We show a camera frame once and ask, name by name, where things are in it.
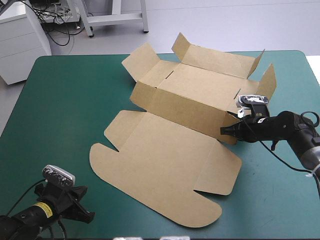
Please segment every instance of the cardboard slot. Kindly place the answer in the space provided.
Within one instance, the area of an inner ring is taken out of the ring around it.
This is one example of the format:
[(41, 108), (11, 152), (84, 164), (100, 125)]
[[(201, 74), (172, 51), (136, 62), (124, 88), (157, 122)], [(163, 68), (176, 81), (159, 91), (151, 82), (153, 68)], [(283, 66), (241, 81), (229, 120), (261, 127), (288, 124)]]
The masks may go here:
[(235, 100), (236, 99), (236, 97), (238, 96), (238, 94), (239, 94), (239, 92), (241, 91), (241, 88), (239, 88), (239, 91), (237, 91), (236, 92), (236, 94), (235, 94), (235, 96), (234, 96), (234, 98), (233, 98), (233, 100)]
[(174, 71), (170, 72), (170, 74), (168, 76), (165, 77), (165, 79), (167, 79), (168, 77), (170, 77), (170, 75), (173, 73)]

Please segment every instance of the unfolded cardboard flap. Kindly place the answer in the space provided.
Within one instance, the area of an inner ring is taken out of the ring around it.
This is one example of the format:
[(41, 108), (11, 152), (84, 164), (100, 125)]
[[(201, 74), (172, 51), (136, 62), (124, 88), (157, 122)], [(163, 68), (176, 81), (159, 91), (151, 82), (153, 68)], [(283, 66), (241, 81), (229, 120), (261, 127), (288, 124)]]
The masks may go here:
[(263, 54), (254, 58), (197, 46), (189, 43), (181, 32), (172, 51), (183, 64), (245, 79), (256, 69)]
[(121, 111), (104, 134), (119, 150), (91, 147), (91, 167), (104, 181), (186, 227), (221, 215), (217, 203), (194, 191), (227, 195), (234, 186), (241, 160), (217, 140), (135, 111)]

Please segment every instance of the electrical cable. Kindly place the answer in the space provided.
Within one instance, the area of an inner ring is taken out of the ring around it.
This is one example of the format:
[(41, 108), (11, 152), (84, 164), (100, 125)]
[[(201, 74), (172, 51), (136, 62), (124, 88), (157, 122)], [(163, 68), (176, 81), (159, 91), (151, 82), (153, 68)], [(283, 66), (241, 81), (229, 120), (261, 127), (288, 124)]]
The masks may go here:
[(56, 222), (58, 223), (59, 227), (60, 227), (61, 230), (62, 230), (63, 240), (68, 240), (67, 231), (66, 231), (65, 226), (63, 225), (63, 223), (61, 222), (60, 219), (58, 219)]
[(37, 181), (35, 184), (33, 184), (31, 187), (29, 187), (24, 194), (22, 194), (22, 196), (18, 199), (18, 201), (16, 201), (16, 203), (11, 207), (11, 209), (8, 211), (8, 213), (5, 215), (6, 217), (8, 217), (8, 215), (12, 212), (12, 210), (18, 205), (18, 203), (24, 198), (24, 196), (30, 191), (30, 189), (32, 189), (34, 186), (36, 186), (39, 183), (44, 182), (45, 179), (42, 179), (40, 181)]
[[(247, 128), (251, 131), (251, 133), (254, 135), (254, 137), (256, 139), (258, 139), (256, 133), (252, 130), (252, 128), (248, 125), (248, 123), (245, 121), (245, 119), (243, 118), (242, 121), (244, 122), (244, 124), (247, 126)], [(297, 172), (303, 172), (303, 173), (309, 173), (311, 174), (312, 171), (310, 170), (307, 170), (307, 169), (299, 169), (299, 168), (295, 168), (293, 166), (291, 166), (290, 164), (288, 164), (287, 162), (285, 162), (284, 160), (282, 160), (277, 154), (275, 154), (267, 145), (265, 145), (262, 141), (259, 140), (259, 142), (262, 144), (262, 146), (264, 146), (265, 149), (267, 149), (273, 156), (275, 156), (280, 162), (282, 162), (284, 165), (286, 165), (288, 168), (294, 170), (294, 171), (297, 171)], [(315, 183), (316, 183), (316, 188), (317, 188), (317, 191), (318, 191), (318, 195), (319, 195), (319, 199), (320, 199), (320, 183), (319, 183), (319, 178), (315, 175), (315, 174), (312, 174), (313, 175), (313, 178), (315, 180)]]
[(52, 227), (49, 226), (48, 229), (49, 229), (49, 232), (50, 232), (50, 238), (51, 238), (51, 240), (55, 240), (55, 235), (54, 235), (54, 231), (52, 230)]
[[(60, 30), (55, 29), (55, 28), (53, 28), (53, 29), (54, 29), (54, 31), (57, 31), (57, 32), (59, 32), (59, 33), (68, 35), (68, 33), (66, 33), (66, 32), (60, 31)], [(85, 30), (85, 27), (83, 27), (79, 32), (77, 32), (77, 33), (69, 33), (69, 35), (72, 35), (72, 36), (78, 35), (78, 34), (80, 34), (83, 30)]]
[[(55, 43), (57, 44), (58, 46), (61, 46), (61, 47), (64, 47), (66, 45), (68, 45), (70, 43), (70, 36), (75, 36), (75, 35), (78, 35), (80, 34), (85, 28), (83, 27), (80, 31), (78, 32), (75, 32), (75, 33), (71, 33), (70, 32), (70, 29), (69, 29), (69, 26), (67, 25), (67, 20), (66, 20), (66, 10), (68, 10), (68, 8), (66, 8), (65, 6), (62, 7), (63, 9), (63, 13), (62, 14), (59, 14), (58, 13), (58, 8), (57, 8), (57, 4), (54, 4), (53, 5), (55, 6), (55, 12), (54, 11), (49, 11), (47, 10), (49, 8), (48, 4), (46, 4), (45, 6), (45, 9), (39, 9), (39, 8), (36, 8), (36, 7), (33, 7), (33, 6), (30, 6), (29, 4), (25, 3), (23, 0), (19, 0), (19, 2), (25, 4), (26, 6), (28, 6), (28, 8), (30, 8), (34, 14), (37, 16), (37, 18), (40, 20), (40, 22), (42, 24), (45, 24), (46, 21), (44, 20), (43, 16), (49, 16), (49, 17), (52, 17), (53, 18), (53, 23), (57, 23), (59, 25), (62, 25), (62, 24), (65, 24), (66, 26), (66, 30), (67, 32), (64, 32), (64, 31), (61, 31), (61, 30), (58, 30), (56, 29), (54, 26), (52, 29), (46, 29), (44, 27), (44, 31), (45, 31), (45, 34), (48, 35), (48, 37)], [(54, 40), (53, 36), (50, 34), (51, 32), (53, 31), (57, 31), (59, 33), (62, 33), (62, 34), (65, 34), (65, 35), (68, 35), (68, 40), (66, 43), (64, 44), (61, 44), (61, 43), (58, 43), (56, 40)]]
[(46, 21), (45, 21), (45, 20), (43, 19), (43, 17), (42, 17), (42, 15), (47, 15), (47, 14), (44, 14), (44, 13), (50, 13), (50, 14), (56, 15), (56, 16), (50, 15), (50, 16), (53, 17), (53, 22), (55, 22), (55, 19), (56, 19), (56, 18), (60, 18), (60, 19), (63, 21), (63, 23), (65, 24), (66, 29), (67, 29), (67, 32), (68, 32), (68, 40), (67, 40), (67, 42), (64, 43), (64, 44), (60, 44), (60, 43), (58, 43), (58, 42), (56, 42), (56, 41), (54, 40), (54, 38), (50, 35), (49, 31), (46, 31), (46, 34), (49, 36), (49, 38), (50, 38), (55, 44), (57, 44), (57, 45), (59, 45), (59, 46), (61, 46), (61, 47), (64, 47), (64, 46), (66, 46), (66, 45), (69, 44), (69, 42), (70, 42), (69, 27), (68, 27), (67, 23), (65, 22), (65, 20), (62, 18), (61, 15), (59, 15), (58, 13), (53, 12), (53, 11), (39, 10), (39, 9), (37, 9), (37, 8), (34, 8), (34, 7), (30, 6), (29, 4), (25, 3), (25, 2), (22, 1), (22, 0), (19, 0), (19, 2), (25, 4), (28, 8), (30, 8), (30, 9), (34, 12), (34, 14), (37, 16), (37, 18), (40, 20), (40, 22), (41, 22), (42, 24), (45, 24), (45, 23), (46, 23)]

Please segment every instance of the black cable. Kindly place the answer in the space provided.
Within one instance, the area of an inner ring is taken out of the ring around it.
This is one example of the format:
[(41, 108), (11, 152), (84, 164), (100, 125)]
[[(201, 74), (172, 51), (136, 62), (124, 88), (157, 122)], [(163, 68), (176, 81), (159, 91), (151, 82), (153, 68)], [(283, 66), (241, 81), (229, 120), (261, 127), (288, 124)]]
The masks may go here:
[(49, 229), (49, 232), (50, 232), (50, 238), (51, 238), (51, 240), (55, 240), (55, 235), (54, 235), (54, 231), (52, 230), (52, 227), (49, 226), (48, 229)]
[[(247, 122), (245, 121), (245, 119), (242, 120), (244, 122), (244, 124), (247, 126), (247, 128), (251, 131), (251, 133), (254, 135), (254, 137), (256, 139), (258, 139), (256, 133), (252, 130), (252, 128), (247, 124)], [(315, 184), (316, 184), (316, 188), (318, 190), (318, 196), (320, 199), (320, 183), (319, 183), (319, 178), (310, 170), (306, 170), (306, 169), (299, 169), (299, 168), (295, 168), (291, 165), (289, 165), (287, 162), (285, 162), (284, 160), (282, 160), (278, 155), (276, 155), (267, 145), (265, 145), (262, 141), (259, 140), (259, 142), (265, 147), (265, 149), (267, 149), (273, 156), (275, 156), (280, 162), (282, 162), (283, 164), (285, 164), (287, 167), (289, 167), (290, 169), (297, 171), (297, 172), (304, 172), (304, 173), (309, 173), (312, 174), (314, 180), (315, 180)]]
[[(57, 31), (57, 32), (59, 32), (59, 33), (68, 35), (68, 33), (66, 33), (66, 32), (60, 31), (60, 30), (55, 29), (55, 28), (53, 28), (53, 29), (54, 29), (54, 31)], [(77, 33), (69, 33), (69, 35), (72, 35), (72, 36), (78, 35), (78, 34), (80, 34), (83, 30), (85, 30), (85, 27), (83, 27), (79, 32), (77, 32)]]
[(30, 6), (29, 4), (25, 3), (25, 2), (22, 1), (22, 0), (19, 0), (19, 2), (21, 2), (21, 3), (25, 4), (26, 6), (28, 6), (28, 8), (30, 8), (30, 9), (34, 12), (34, 14), (37, 16), (37, 18), (40, 20), (40, 22), (41, 22), (42, 24), (45, 24), (45, 23), (46, 23), (46, 21), (45, 21), (45, 20), (43, 19), (43, 17), (42, 17), (42, 15), (47, 15), (47, 14), (44, 14), (44, 13), (51, 13), (51, 14), (55, 14), (55, 15), (56, 15), (56, 16), (54, 16), (54, 17), (53, 17), (52, 15), (50, 15), (50, 16), (53, 17), (53, 23), (55, 22), (55, 19), (56, 19), (56, 18), (60, 18), (60, 19), (62, 20), (63, 24), (65, 24), (66, 29), (67, 29), (67, 32), (68, 32), (68, 40), (67, 40), (67, 42), (66, 42), (65, 44), (60, 44), (60, 43), (58, 43), (58, 42), (56, 42), (56, 41), (54, 40), (54, 38), (50, 35), (49, 31), (47, 31), (46, 34), (49, 36), (49, 38), (50, 38), (55, 44), (57, 44), (57, 45), (59, 45), (59, 46), (61, 46), (61, 47), (64, 47), (64, 46), (66, 46), (66, 45), (69, 44), (69, 42), (70, 42), (69, 27), (68, 27), (67, 23), (65, 22), (65, 20), (62, 18), (62, 15), (59, 15), (58, 13), (53, 12), (53, 11), (36, 9), (36, 8)]
[[(244, 122), (244, 124), (247, 126), (247, 128), (251, 131), (251, 133), (254, 135), (255, 139), (258, 140), (258, 136), (256, 135), (256, 133), (252, 130), (252, 128), (248, 125), (248, 123), (245, 121), (245, 119), (243, 118), (242, 121)], [(262, 141), (258, 140), (262, 146), (265, 147), (265, 149), (267, 149), (273, 156), (275, 156), (280, 162), (282, 162), (284, 165), (286, 165), (288, 168), (297, 171), (297, 172), (304, 172), (304, 173), (311, 173), (310, 170), (306, 170), (306, 169), (299, 169), (299, 168), (295, 168), (291, 165), (289, 165), (287, 162), (285, 162), (284, 160), (282, 160), (277, 154), (275, 154), (267, 145), (265, 145)]]
[(63, 225), (63, 223), (61, 222), (60, 219), (57, 220), (57, 223), (58, 223), (59, 227), (60, 227), (61, 230), (62, 230), (63, 240), (68, 240), (67, 231), (66, 231), (65, 226)]
[(320, 198), (320, 184), (319, 184), (319, 178), (313, 174), (313, 178), (315, 180), (315, 183), (316, 183), (316, 188), (318, 189), (318, 194), (319, 194), (319, 198)]
[(18, 199), (18, 201), (16, 201), (16, 203), (12, 206), (12, 208), (8, 211), (8, 213), (5, 215), (6, 217), (8, 217), (8, 215), (12, 212), (12, 210), (17, 206), (17, 204), (21, 201), (21, 199), (23, 199), (23, 197), (30, 191), (30, 189), (32, 189), (35, 185), (44, 182), (45, 179), (42, 179), (40, 181), (37, 181), (35, 184), (33, 184), (31, 187), (29, 187), (24, 194), (22, 194), (22, 196)]

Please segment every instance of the cardboard tab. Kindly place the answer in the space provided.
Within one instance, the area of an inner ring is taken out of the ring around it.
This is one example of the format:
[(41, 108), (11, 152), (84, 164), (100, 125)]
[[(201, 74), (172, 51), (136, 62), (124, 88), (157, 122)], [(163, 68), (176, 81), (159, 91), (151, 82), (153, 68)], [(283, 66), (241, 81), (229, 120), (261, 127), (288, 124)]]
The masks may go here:
[(250, 69), (250, 72), (249, 72), (249, 74), (248, 74), (248, 76), (247, 76), (246, 78), (249, 78), (250, 75), (253, 74), (253, 72), (256, 70), (256, 68), (257, 68), (257, 66), (258, 66), (258, 64), (259, 64), (259, 62), (260, 62), (260, 59), (261, 59), (262, 55), (264, 54), (264, 52), (265, 52), (265, 49), (260, 53), (259, 56), (257, 56), (257, 57), (255, 58), (255, 60), (254, 60), (254, 62), (253, 62), (253, 64), (252, 64), (252, 67), (251, 67), (251, 69)]
[(276, 87), (277, 80), (274, 65), (270, 64), (268, 69), (264, 72), (255, 94), (266, 96), (270, 100), (276, 90)]
[(158, 62), (160, 58), (152, 49), (149, 43), (133, 51), (130, 56), (122, 61), (122, 65), (137, 82), (147, 74)]
[(178, 57), (178, 59), (182, 61), (190, 45), (191, 45), (190, 42), (188, 42), (185, 36), (180, 32), (171, 49), (175, 53), (175, 55)]
[(90, 165), (101, 179), (186, 227), (204, 227), (222, 214), (194, 191), (226, 195), (234, 186), (241, 160), (217, 140), (132, 111), (121, 111), (105, 135), (120, 148), (91, 147)]

